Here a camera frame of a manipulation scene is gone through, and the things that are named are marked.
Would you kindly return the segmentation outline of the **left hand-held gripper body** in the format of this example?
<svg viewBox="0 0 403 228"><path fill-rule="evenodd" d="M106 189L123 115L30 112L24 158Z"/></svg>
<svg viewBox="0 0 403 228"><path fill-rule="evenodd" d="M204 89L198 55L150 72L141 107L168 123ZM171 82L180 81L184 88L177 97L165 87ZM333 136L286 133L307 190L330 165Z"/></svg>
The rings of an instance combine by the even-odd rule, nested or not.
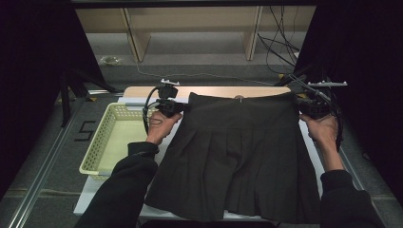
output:
<svg viewBox="0 0 403 228"><path fill-rule="evenodd" d="M173 117L175 114L188 111L190 105L175 101L178 94L178 86L180 83L170 82L161 79L161 86L157 86L159 98L156 100L156 108L167 118Z"/></svg>

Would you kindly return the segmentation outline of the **black overhead frame bar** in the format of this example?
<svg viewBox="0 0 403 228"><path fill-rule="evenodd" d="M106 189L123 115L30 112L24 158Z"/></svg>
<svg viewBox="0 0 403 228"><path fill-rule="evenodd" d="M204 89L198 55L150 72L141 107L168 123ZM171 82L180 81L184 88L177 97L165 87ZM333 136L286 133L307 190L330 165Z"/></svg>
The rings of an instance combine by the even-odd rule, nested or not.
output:
<svg viewBox="0 0 403 228"><path fill-rule="evenodd" d="M78 9L316 6L322 0L68 0Z"/></svg>

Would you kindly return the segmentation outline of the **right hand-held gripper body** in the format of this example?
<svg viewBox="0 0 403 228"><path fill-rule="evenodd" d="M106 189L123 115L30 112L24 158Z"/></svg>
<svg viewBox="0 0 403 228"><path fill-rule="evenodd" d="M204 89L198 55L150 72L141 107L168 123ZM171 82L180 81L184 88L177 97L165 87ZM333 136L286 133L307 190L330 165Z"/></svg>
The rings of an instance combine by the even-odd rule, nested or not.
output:
<svg viewBox="0 0 403 228"><path fill-rule="evenodd" d="M302 114L308 115L317 120L327 115L341 115L341 110L336 102L336 95L332 91L333 87L347 86L346 82L303 83L302 87L306 98L299 98L297 103Z"/></svg>

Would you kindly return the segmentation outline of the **crumpled clear plastic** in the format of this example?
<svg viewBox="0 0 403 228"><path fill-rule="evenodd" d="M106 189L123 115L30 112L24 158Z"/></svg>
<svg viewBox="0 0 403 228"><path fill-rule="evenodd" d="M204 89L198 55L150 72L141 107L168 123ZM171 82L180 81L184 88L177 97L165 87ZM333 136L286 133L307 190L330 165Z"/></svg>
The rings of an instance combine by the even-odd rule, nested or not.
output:
<svg viewBox="0 0 403 228"><path fill-rule="evenodd" d="M106 66L118 66L121 63L121 59L116 56L104 56L100 62Z"/></svg>

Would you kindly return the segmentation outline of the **black curtain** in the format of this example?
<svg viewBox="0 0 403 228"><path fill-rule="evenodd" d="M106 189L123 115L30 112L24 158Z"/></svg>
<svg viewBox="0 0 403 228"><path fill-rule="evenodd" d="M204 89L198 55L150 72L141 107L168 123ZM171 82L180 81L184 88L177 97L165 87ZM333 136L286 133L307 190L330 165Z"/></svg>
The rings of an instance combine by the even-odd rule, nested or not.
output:
<svg viewBox="0 0 403 228"><path fill-rule="evenodd" d="M403 0L313 0L297 68L348 85L336 100L403 204Z"/></svg>
<svg viewBox="0 0 403 228"><path fill-rule="evenodd" d="M71 0L0 0L0 199L75 70L104 79Z"/></svg>

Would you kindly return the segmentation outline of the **person's right hand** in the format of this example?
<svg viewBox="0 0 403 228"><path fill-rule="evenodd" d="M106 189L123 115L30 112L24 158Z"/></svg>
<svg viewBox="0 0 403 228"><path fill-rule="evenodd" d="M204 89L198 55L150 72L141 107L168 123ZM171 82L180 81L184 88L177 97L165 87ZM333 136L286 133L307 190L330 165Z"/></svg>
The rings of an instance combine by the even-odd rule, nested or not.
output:
<svg viewBox="0 0 403 228"><path fill-rule="evenodd" d="M305 114L300 114L307 127L309 136L314 139L323 150L336 150L337 122L332 115L327 115L321 119L313 119Z"/></svg>

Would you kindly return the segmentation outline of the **person's left hand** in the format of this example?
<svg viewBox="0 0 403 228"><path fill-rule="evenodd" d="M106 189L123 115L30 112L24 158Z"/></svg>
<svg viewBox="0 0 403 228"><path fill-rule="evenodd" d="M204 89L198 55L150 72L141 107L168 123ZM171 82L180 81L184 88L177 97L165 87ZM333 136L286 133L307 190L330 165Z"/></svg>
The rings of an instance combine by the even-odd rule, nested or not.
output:
<svg viewBox="0 0 403 228"><path fill-rule="evenodd" d="M159 145L163 139L168 136L173 126L182 118L181 113L174 114L168 118L160 111L156 111L151 115L149 120L148 134L146 141Z"/></svg>

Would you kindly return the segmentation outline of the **white foam board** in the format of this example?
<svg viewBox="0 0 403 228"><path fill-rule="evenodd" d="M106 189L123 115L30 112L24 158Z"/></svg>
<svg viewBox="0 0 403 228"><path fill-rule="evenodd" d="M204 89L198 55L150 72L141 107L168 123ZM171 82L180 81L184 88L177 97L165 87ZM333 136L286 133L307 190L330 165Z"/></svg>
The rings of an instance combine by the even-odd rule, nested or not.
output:
<svg viewBox="0 0 403 228"><path fill-rule="evenodd" d="M119 98L117 103L139 103L142 104L144 107L146 97L123 97ZM319 195L322 195L322 186L321 186L321 181L320 181L320 175L324 173L324 168L323 165L320 161L319 155L317 153L317 149L314 146L313 140L308 137L308 128L305 123L302 121L299 121L299 127L302 133L302 137L305 141L306 148L308 150L310 160L315 168L316 176L317 176L317 190ZM100 186L107 180L95 180L92 177L88 176L86 179L86 183L84 185L83 191L80 195L80 198L78 199L77 205L75 206L75 209L73 213L76 216L81 216L85 210L87 209L88 205L90 204L91 200L93 199L94 195L100 188ZM164 210L159 210L157 208L153 208L147 205L143 206L143 209L140 213L140 219L174 219L174 220L180 220L184 218L179 218L175 216L174 214L164 211ZM251 220L263 220L259 216L245 216L245 215L237 215L233 213L229 213L227 211L224 211L223 214L223 220L244 220L244 221L251 221Z"/></svg>

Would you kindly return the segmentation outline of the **dark pleated skirt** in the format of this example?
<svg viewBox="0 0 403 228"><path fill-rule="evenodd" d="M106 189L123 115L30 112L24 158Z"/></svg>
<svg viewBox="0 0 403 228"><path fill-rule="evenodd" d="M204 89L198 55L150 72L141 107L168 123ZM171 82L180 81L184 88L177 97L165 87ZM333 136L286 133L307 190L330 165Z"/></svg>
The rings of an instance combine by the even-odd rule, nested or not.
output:
<svg viewBox="0 0 403 228"><path fill-rule="evenodd" d="M195 221L224 212L317 224L317 177L292 92L257 98L192 93L147 192L148 206Z"/></svg>

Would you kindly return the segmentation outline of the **pale yellow plastic basket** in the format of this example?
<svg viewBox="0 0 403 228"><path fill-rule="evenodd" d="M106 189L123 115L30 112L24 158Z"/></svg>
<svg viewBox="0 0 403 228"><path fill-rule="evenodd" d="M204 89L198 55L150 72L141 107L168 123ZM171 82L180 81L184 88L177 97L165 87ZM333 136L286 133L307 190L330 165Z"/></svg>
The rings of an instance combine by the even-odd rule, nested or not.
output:
<svg viewBox="0 0 403 228"><path fill-rule="evenodd" d="M95 180L107 179L116 163L127 156L127 145L145 138L142 104L109 104L81 162L80 173Z"/></svg>

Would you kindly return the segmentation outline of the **wooden shelf unit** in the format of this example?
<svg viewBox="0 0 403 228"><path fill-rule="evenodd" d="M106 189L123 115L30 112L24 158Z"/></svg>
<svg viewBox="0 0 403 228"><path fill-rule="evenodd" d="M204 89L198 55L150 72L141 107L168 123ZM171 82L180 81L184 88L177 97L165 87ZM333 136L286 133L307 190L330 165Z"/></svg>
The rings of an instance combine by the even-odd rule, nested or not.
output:
<svg viewBox="0 0 403 228"><path fill-rule="evenodd" d="M86 33L124 33L135 61L144 59L155 32L239 32L245 57L254 58L258 33L282 22L286 31L308 29L314 6L78 9Z"/></svg>

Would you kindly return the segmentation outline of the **aluminium floor rail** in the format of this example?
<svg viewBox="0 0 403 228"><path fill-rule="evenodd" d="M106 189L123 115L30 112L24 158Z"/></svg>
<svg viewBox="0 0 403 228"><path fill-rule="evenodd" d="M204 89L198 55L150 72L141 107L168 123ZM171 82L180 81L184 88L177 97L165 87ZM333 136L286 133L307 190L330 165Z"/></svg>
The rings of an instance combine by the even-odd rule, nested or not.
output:
<svg viewBox="0 0 403 228"><path fill-rule="evenodd" d="M381 219L386 224L377 202L382 197L384 182L379 176L373 163L362 156L360 148L350 148L341 145L339 155L347 171L353 176L353 182L358 190L364 190L370 195L371 204Z"/></svg>
<svg viewBox="0 0 403 228"><path fill-rule="evenodd" d="M7 195L15 194L15 197L20 199L18 206L16 207L14 214L12 215L7 228L24 228L29 215L43 191L48 176L59 158L63 146L66 144L67 135L69 134L77 113L83 106L84 100L77 100L72 104L72 111L70 119L64 126L58 128L56 138L52 141L51 148L47 151L46 156L41 160L40 168L33 172L28 171L28 174L32 174L33 180L27 189L10 189Z"/></svg>

